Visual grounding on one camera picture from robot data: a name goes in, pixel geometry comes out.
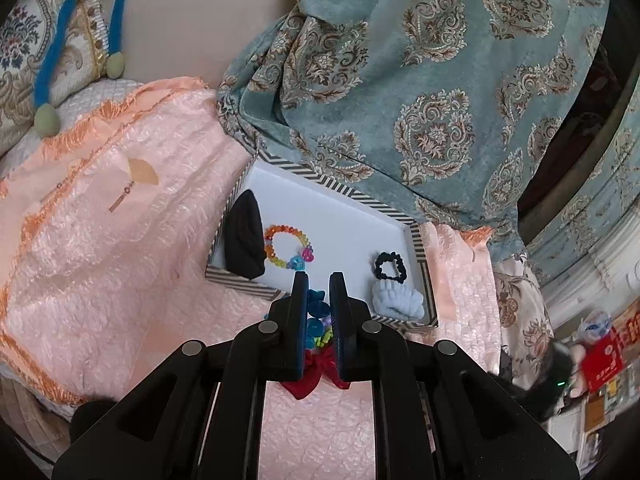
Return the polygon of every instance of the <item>red packaging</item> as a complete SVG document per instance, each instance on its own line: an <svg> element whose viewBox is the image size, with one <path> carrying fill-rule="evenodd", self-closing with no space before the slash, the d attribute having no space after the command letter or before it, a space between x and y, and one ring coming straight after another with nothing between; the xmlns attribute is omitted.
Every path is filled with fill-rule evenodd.
<svg viewBox="0 0 640 480"><path fill-rule="evenodd" d="M620 338L623 361L633 361L640 355L640 300L614 319L613 326Z"/></svg>
<svg viewBox="0 0 640 480"><path fill-rule="evenodd" d="M615 331L609 332L592 346L582 361L582 372L591 393L597 392L619 374L625 365L622 362L620 340Z"/></svg>

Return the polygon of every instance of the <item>blue strap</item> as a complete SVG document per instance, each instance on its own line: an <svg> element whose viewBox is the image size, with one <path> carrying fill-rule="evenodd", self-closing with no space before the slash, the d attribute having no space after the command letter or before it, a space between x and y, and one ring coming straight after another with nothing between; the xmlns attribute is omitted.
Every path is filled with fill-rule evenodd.
<svg viewBox="0 0 640 480"><path fill-rule="evenodd" d="M115 54L121 50L122 40L122 15L124 14L124 0L115 0L111 11L111 23L109 29L109 54Z"/></svg>
<svg viewBox="0 0 640 480"><path fill-rule="evenodd" d="M71 14L76 8L76 0L65 0L60 7L58 14L58 23L56 24L56 35L49 45L47 55L42 62L40 71L36 76L36 83L33 86L33 100L36 108L41 107L44 103L49 102L49 82L56 69L62 49L66 40L66 25L71 19Z"/></svg>

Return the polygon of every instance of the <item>white tray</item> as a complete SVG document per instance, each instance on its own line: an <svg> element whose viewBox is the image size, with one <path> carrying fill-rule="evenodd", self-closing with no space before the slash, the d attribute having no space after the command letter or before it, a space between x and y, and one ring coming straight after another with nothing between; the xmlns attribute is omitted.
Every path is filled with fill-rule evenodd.
<svg viewBox="0 0 640 480"><path fill-rule="evenodd" d="M406 283L417 288L425 298L425 316L419 322L404 322L376 316L373 311L372 314L406 330L436 326L433 293L417 223L333 179L330 180L338 187L327 187L326 182L320 180L328 178L309 168L275 160L282 163L276 166L273 160L271 163L258 160L248 169L227 208L236 196L251 189L264 229L272 224L284 224L300 229L308 237L314 250L314 260L305 264L310 288L327 291L331 273L342 272L349 295L364 300L369 306L372 305L371 288L376 281L373 275L376 257L381 252L399 253L406 267ZM277 267L269 260L265 261L265 273L251 281L224 270L224 240L220 231L222 228L218 229L209 254L207 279L268 299L290 292L294 271ZM287 234L276 234L273 246L276 255L285 261L301 249L299 240ZM384 270L390 276L395 275L391 264L385 264Z"/></svg>

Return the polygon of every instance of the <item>beaded bracelet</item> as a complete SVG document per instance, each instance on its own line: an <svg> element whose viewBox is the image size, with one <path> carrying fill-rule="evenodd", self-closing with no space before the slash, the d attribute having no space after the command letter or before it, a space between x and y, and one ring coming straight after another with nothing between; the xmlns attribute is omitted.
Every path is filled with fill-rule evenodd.
<svg viewBox="0 0 640 480"><path fill-rule="evenodd" d="M301 254L293 256L288 262L277 257L273 249L273 235L276 233L289 233L298 238L304 247ZM264 250L269 261L283 269L305 270L305 262L314 260L314 250L309 238L300 229L295 229L288 225L272 225L264 232Z"/></svg>

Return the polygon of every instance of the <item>striped tray border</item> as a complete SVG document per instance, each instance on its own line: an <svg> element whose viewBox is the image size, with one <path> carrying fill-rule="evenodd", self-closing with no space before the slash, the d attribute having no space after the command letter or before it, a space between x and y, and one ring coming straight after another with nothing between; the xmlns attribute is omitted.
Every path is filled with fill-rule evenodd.
<svg viewBox="0 0 640 480"><path fill-rule="evenodd" d="M311 168L306 166L301 166L300 164L296 164L294 162L289 162L284 158L279 156L273 156L269 153L261 150L256 153L252 160L249 161L249 164L244 171L238 181L234 185L229 198L226 200L225 208L222 213L222 218L218 223L218 227L216 229L216 234L214 236L213 243L211 244L211 248L209 250L209 256L207 258L207 267L205 272L205 277L210 282L219 283L221 285L228 286L230 288L234 288L235 290L240 290L247 294L251 294L252 296L257 296L259 298L263 298L268 301L274 301L283 296L287 295L288 292L284 290L279 290L278 288L273 288L270 286L262 285L260 283L252 282L247 278L242 276L237 276L228 270L220 269L218 267L213 266L213 251L218 243L220 236L222 235L222 226L226 221L226 216L228 215L231 206L236 200L242 185L248 175L251 168L254 166L255 161L260 158L261 160L268 162L269 164L276 166L278 168L282 168L283 170L290 171L293 174L298 176L302 176L307 180L311 180L320 186L327 187L335 192L340 193L356 202L359 202L363 205L366 205L376 211L379 211L394 220L408 225L411 233L412 243L414 246L414 252L416 256L416 260L418 263L418 267L420 268L420 274L422 277L422 286L425 291L425 300L427 313L429 314L430 322L421 323L421 322L412 322L412 321L402 321L399 319L394 319L391 317L378 316L377 314L373 314L371 317L381 323L389 325L396 330L400 330L402 332L428 332L433 328L438 326L438 314L436 312L435 300L433 297L433 287L431 286L431 277L429 276L429 268L427 266L427 258L424 254L424 246L422 244L422 237L420 236L420 229L418 227L418 223L415 219L410 216L405 215L402 212L399 212L397 209L389 207L386 204L383 204L379 200L370 197L362 192L359 192L352 187L346 186L340 181L334 179L332 176L328 176L325 174L316 173Z"/></svg>

